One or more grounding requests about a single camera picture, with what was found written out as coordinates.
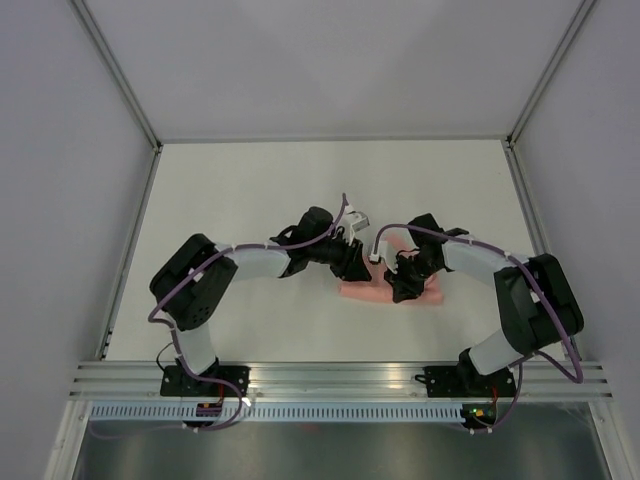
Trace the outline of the pink satin napkin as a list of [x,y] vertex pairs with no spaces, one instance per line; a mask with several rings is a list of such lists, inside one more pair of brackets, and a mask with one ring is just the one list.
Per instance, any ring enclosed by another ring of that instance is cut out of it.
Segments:
[[[393,304],[392,287],[384,280],[386,264],[383,262],[372,264],[369,261],[367,252],[364,252],[362,257],[372,279],[369,282],[341,281],[338,287],[339,295],[352,300],[378,304]],[[438,306],[442,305],[443,302],[444,293],[441,289],[438,275],[433,274],[424,281],[424,290],[418,298],[404,300],[402,304],[411,306]]]

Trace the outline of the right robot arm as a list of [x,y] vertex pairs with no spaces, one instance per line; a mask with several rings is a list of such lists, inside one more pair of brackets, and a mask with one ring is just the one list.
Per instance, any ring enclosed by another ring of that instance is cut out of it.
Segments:
[[551,254],[516,255],[483,242],[460,228],[443,230],[435,218],[424,214],[404,225],[414,249],[392,250],[377,233],[370,255],[386,265],[384,280],[394,303],[419,298],[428,278],[441,272],[463,273],[494,289],[499,314],[498,329],[482,342],[464,350],[458,360],[459,388],[478,395],[493,374],[543,356],[547,346],[560,343],[570,367],[560,372],[580,384],[584,373],[571,338],[584,328],[584,318],[559,260]]

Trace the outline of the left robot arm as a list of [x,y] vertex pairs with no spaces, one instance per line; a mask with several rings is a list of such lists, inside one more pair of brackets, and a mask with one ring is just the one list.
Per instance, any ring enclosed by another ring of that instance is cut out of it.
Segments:
[[148,321],[169,328],[183,383],[206,396],[218,384],[219,364],[208,322],[233,282],[284,279],[311,264],[325,265],[344,282],[368,282],[363,243],[356,234],[368,217],[347,202],[337,216],[313,206],[295,225],[263,243],[215,243],[197,233],[171,256],[150,282],[156,306]]

